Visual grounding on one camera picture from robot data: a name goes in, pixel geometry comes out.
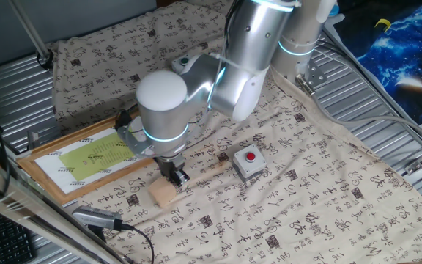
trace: emergency stop button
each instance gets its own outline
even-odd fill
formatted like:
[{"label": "emergency stop button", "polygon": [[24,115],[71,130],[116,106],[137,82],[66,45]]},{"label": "emergency stop button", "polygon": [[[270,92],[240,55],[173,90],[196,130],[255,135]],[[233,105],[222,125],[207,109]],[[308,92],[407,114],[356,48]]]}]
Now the emergency stop button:
[{"label": "emergency stop button", "polygon": [[248,162],[254,162],[255,161],[255,154],[253,154],[253,153],[247,153],[247,156],[245,157],[245,159]]}]

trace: wooden block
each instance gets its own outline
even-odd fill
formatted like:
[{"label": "wooden block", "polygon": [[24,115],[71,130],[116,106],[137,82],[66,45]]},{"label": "wooden block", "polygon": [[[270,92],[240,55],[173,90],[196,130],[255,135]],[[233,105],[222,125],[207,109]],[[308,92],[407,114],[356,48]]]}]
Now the wooden block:
[{"label": "wooden block", "polygon": [[158,178],[149,186],[148,190],[161,208],[167,206],[177,195],[175,186],[164,177]]}]

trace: white cable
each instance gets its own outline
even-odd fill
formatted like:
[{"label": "white cable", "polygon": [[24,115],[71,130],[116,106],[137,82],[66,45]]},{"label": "white cable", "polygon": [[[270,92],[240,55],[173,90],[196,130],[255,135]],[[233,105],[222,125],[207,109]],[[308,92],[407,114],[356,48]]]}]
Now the white cable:
[{"label": "white cable", "polygon": [[[332,59],[332,60],[334,60],[336,62],[339,62],[342,65],[348,67],[352,72],[356,73],[361,79],[363,79],[363,77],[356,70],[353,70],[347,63],[344,63],[344,62],[342,62],[339,59],[333,58],[333,57],[325,54],[325,52],[318,51],[317,49],[315,49],[315,51],[318,52],[319,54],[325,56],[328,59]],[[411,127],[411,129],[413,129],[420,136],[422,136],[422,128],[420,128],[415,123],[410,122],[410,121],[406,120],[405,118],[401,118],[401,117],[378,116],[378,117],[368,117],[368,118],[364,118],[364,119],[361,119],[361,120],[353,120],[353,121],[341,121],[341,120],[338,120],[338,119],[336,119],[335,117],[332,117],[329,113],[326,112],[327,110],[325,110],[325,108],[322,106],[322,104],[320,103],[319,99],[315,95],[312,95],[312,98],[314,99],[315,104],[319,107],[320,111],[329,120],[331,120],[332,122],[335,122],[337,124],[340,124],[340,125],[357,125],[357,124],[360,124],[360,123],[371,122],[371,121],[389,120],[389,121],[400,122],[400,123],[403,123],[405,125],[408,125],[408,126]]]},{"label": "white cable", "polygon": [[410,122],[404,118],[401,117],[391,117],[391,116],[378,116],[378,117],[367,117],[360,120],[352,120],[352,121],[341,121],[333,117],[331,114],[327,112],[327,110],[322,106],[319,99],[315,96],[315,94],[312,95],[312,99],[314,100],[315,104],[319,108],[319,110],[327,117],[331,122],[337,123],[339,125],[359,125],[367,122],[372,121],[380,121],[380,120],[388,120],[393,122],[400,122],[405,125],[410,126],[413,130],[415,130],[420,136],[422,136],[422,128],[420,128],[418,125],[416,125],[413,122]]},{"label": "white cable", "polygon": [[260,74],[260,71],[252,70],[252,69],[249,69],[249,68],[244,67],[244,66],[242,66],[242,65],[238,65],[237,63],[233,62],[233,61],[232,61],[232,60],[230,60],[230,59],[226,59],[226,57],[221,56],[220,54],[216,54],[216,53],[213,53],[213,52],[212,52],[212,53],[210,53],[210,56],[213,56],[213,57],[215,57],[216,59],[219,59],[220,61],[223,61],[223,62],[225,62],[225,63],[227,63],[227,64],[229,64],[229,65],[232,65],[232,66],[236,67],[237,69],[242,69],[242,70],[244,70],[244,71],[246,71],[246,72],[248,72],[248,73],[251,73],[251,74],[253,74],[254,76],[257,76],[257,75],[259,75],[259,74]]}]

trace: wooden frame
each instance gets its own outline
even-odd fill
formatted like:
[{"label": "wooden frame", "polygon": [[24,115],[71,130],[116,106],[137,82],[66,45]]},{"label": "wooden frame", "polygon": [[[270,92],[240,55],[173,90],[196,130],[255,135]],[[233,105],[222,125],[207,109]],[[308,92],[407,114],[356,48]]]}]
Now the wooden frame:
[{"label": "wooden frame", "polygon": [[94,125],[91,125],[87,128],[84,128],[75,133],[63,136],[53,142],[44,144],[43,146],[37,147],[32,150],[30,156],[18,160],[18,164],[24,169],[37,183],[39,183],[53,198],[60,204],[65,204],[76,198],[79,198],[85,194],[88,194],[90,191],[95,190],[101,186],[104,186],[111,181],[119,179],[131,172],[140,169],[146,165],[149,165],[153,162],[151,158],[146,158],[140,161],[135,162],[129,166],[126,166],[123,169],[120,169],[110,175],[107,175],[99,180],[96,180],[92,183],[87,184],[77,190],[71,191],[69,194],[64,193],[60,187],[52,181],[52,179],[38,166],[35,162],[36,159],[57,151],[67,145],[78,142],[82,139],[85,139],[91,135],[104,131],[108,128],[111,128],[115,125],[115,117],[103,120]]}]

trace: yellow paper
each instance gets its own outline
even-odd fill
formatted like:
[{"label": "yellow paper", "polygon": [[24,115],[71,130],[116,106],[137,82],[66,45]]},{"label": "yellow paper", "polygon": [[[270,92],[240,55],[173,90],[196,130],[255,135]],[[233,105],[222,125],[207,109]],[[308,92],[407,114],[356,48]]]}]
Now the yellow paper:
[{"label": "yellow paper", "polygon": [[61,155],[59,159],[73,177],[79,181],[98,172],[108,175],[111,173],[108,168],[133,156],[134,154],[118,135],[112,133]]}]

